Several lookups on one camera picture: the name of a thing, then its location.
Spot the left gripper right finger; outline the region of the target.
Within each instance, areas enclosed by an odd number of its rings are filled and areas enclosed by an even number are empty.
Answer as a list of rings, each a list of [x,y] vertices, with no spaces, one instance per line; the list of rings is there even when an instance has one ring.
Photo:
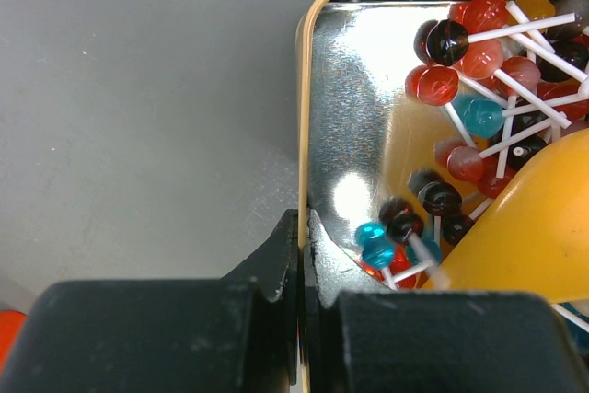
[[[392,291],[329,237],[304,248],[307,392],[584,392],[563,318],[536,295]]]

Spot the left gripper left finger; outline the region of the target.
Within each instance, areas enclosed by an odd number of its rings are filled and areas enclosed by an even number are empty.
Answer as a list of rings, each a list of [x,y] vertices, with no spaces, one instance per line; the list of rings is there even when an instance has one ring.
[[[218,279],[55,283],[1,372],[5,392],[286,392],[297,379],[296,210]]]

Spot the yellow plastic scoop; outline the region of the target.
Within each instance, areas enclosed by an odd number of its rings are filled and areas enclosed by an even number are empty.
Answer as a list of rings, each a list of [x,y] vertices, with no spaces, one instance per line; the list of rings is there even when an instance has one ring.
[[[440,266],[453,291],[588,297],[588,132],[540,151]]]

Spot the tan candy box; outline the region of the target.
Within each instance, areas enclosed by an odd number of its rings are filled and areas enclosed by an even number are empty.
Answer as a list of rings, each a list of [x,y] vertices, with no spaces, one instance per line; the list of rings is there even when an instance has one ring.
[[[411,35],[427,13],[455,0],[316,0],[297,29],[299,58],[299,322],[304,389],[304,248],[316,213],[331,240],[356,263],[353,231],[389,195],[407,197],[407,180],[434,168],[433,146],[451,121],[405,96],[402,77],[416,64]],[[444,291],[421,292],[516,292]],[[541,295],[567,327],[563,303]]]

